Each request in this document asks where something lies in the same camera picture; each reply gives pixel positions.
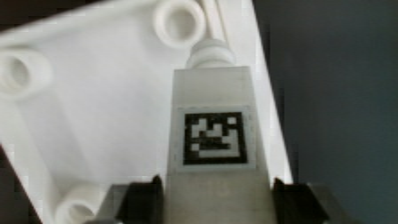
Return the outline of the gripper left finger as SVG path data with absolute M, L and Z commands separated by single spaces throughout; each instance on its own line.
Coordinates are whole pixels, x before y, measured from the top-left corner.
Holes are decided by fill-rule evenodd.
M 88 224 L 164 224 L 161 176 L 150 182 L 132 182 L 111 187 L 97 217 Z

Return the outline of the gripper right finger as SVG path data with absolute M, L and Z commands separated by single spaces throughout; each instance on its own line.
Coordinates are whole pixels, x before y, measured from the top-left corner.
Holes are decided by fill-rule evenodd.
M 274 179 L 273 197 L 278 224 L 354 224 L 330 187 Z

